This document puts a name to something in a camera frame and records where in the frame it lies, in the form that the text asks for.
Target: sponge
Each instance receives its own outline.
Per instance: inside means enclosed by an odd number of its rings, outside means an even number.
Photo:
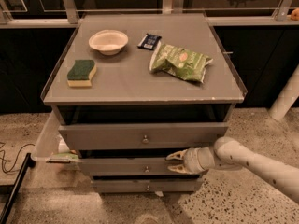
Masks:
[[[95,72],[94,60],[75,60],[67,74],[67,83],[70,87],[91,87]]]

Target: drawer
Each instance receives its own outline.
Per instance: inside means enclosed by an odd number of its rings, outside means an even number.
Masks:
[[[200,189],[203,181],[198,179],[135,179],[135,180],[97,180],[92,187],[99,193],[128,192],[194,192]]]
[[[116,175],[180,175],[168,170],[169,165],[177,161],[166,161],[165,158],[143,159],[83,159],[79,167],[83,174],[92,176]]]
[[[74,124],[60,126],[59,133],[70,149],[137,149],[200,147],[224,136],[227,124],[149,123]]]

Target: dresser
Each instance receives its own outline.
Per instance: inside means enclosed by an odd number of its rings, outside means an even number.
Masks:
[[[89,47],[101,30],[119,30],[128,44],[114,56]],[[151,50],[139,49],[146,33],[162,42],[213,58],[204,84],[150,73]],[[70,88],[75,60],[92,59],[90,88]],[[228,128],[227,120],[246,89],[203,14],[86,15],[57,63],[42,95],[59,134],[76,150],[81,172],[99,193],[197,191],[202,175],[168,170],[165,157],[206,147]]]

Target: black metal pole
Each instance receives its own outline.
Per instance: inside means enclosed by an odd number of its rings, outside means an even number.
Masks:
[[[14,201],[16,199],[16,196],[17,196],[17,194],[19,192],[19,189],[20,189],[22,180],[25,177],[27,168],[29,166],[33,167],[34,164],[35,164],[35,162],[31,159],[30,153],[27,153],[26,157],[24,159],[24,162],[22,163],[21,169],[20,169],[20,171],[18,173],[17,179],[15,180],[15,183],[13,185],[13,189],[10,192],[8,200],[7,200],[7,202],[6,202],[5,206],[4,206],[4,209],[3,209],[2,213],[1,213],[0,224],[5,224],[7,222],[7,219],[8,219],[8,216],[9,216],[12,204],[14,203]]]

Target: black cabinet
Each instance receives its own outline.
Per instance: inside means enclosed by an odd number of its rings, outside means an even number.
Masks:
[[[298,26],[215,27],[248,89],[242,107],[269,107],[299,64]]]
[[[0,30],[0,113],[50,111],[40,93],[73,31]]]

